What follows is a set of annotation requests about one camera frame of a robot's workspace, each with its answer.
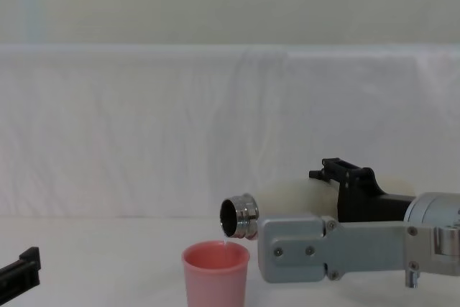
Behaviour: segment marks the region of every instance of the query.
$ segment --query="bolt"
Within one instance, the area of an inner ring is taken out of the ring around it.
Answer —
[[[405,286],[408,288],[417,288],[418,273],[414,271],[405,272]]]
[[[329,221],[326,225],[328,230],[334,230],[337,227],[337,223],[335,221]]]
[[[278,247],[277,249],[275,249],[275,251],[273,251],[273,254],[276,257],[281,257],[282,256],[282,248]]]
[[[417,262],[409,262],[409,268],[413,271],[418,271],[420,267]]]
[[[410,226],[410,227],[408,228],[408,234],[409,234],[410,236],[414,237],[415,235],[418,234],[417,228],[415,228],[414,226]]]
[[[340,279],[339,271],[332,271],[331,273],[329,273],[329,279],[330,280],[339,280]]]
[[[311,256],[315,254],[315,248],[312,246],[308,246],[307,249],[305,250],[305,254],[307,256]]]

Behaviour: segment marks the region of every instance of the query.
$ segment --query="screw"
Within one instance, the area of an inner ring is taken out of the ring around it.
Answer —
[[[282,248],[278,247],[277,249],[275,249],[275,251],[273,251],[273,254],[276,257],[281,257],[282,256]]]
[[[418,271],[420,267],[417,262],[409,262],[409,268],[413,271]]]
[[[307,256],[311,256],[315,254],[315,248],[312,246],[308,246],[307,249],[305,250],[305,254]]]
[[[339,271],[332,271],[331,273],[329,273],[329,279],[330,280],[339,280],[340,279]]]
[[[414,226],[410,226],[410,227],[408,228],[408,234],[409,234],[410,236],[414,237],[415,235],[418,234],[417,228],[415,228]]]
[[[337,223],[335,221],[329,221],[326,225],[328,230],[334,230],[337,227]]]

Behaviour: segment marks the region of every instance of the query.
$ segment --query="pink cup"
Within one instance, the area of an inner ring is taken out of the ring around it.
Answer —
[[[182,253],[188,307],[244,307],[249,252],[234,242],[194,244]]]

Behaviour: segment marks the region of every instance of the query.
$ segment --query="black object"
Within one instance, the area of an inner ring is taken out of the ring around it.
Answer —
[[[339,158],[323,159],[322,170],[309,177],[340,184],[337,211],[339,222],[403,221],[415,197],[387,194],[378,186],[371,168],[360,168]]]
[[[0,269],[0,305],[39,285],[41,268],[38,247],[30,247],[19,260]]]

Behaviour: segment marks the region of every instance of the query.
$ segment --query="white backdrop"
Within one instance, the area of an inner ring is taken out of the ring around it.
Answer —
[[[0,214],[215,216],[340,157],[460,191],[458,47],[0,46]]]
[[[0,42],[460,42],[460,0],[0,0]]]

